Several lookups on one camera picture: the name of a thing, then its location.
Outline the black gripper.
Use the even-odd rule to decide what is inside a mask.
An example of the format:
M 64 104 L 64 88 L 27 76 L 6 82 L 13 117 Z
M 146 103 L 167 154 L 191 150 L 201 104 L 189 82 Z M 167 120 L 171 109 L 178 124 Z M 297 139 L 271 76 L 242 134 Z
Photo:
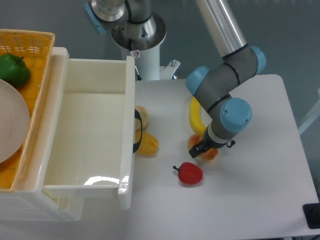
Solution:
M 222 139 L 218 138 L 216 135 L 211 137 L 208 132 L 205 132 L 203 135 L 203 141 L 192 146 L 188 153 L 192 158 L 196 158 L 200 154 L 206 152 L 209 148 L 220 149 L 224 146 L 232 148 L 235 144 L 236 141 L 233 139 Z

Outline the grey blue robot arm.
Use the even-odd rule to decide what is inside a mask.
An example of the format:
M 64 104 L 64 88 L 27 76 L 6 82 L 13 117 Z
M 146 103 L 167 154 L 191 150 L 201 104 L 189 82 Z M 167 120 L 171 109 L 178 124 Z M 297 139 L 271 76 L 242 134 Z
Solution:
M 201 131 L 203 139 L 189 150 L 193 158 L 209 149 L 235 144 L 234 137 L 248 125 L 252 110 L 230 92 L 266 66 L 264 53 L 248 46 L 227 1 L 199 0 L 196 4 L 223 62 L 213 70 L 200 66 L 185 81 L 191 95 L 211 117 L 211 123 Z M 135 59 L 138 81 L 159 80 L 176 65 L 172 62 L 160 67 L 159 47 L 167 30 L 163 19 L 152 12 L 149 0 L 89 0 L 84 10 L 98 33 L 111 31 L 124 58 Z

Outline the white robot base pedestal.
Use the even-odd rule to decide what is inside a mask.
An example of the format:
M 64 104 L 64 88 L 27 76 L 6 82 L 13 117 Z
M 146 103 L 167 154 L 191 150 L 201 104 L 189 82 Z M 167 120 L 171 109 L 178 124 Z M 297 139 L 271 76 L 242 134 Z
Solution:
M 134 58 L 135 74 L 138 81 L 176 79 L 181 62 L 172 59 L 167 65 L 160 64 L 160 46 L 166 38 L 164 20 L 152 13 L 143 23 L 129 21 L 114 27 L 112 38 L 121 50 L 123 59 Z

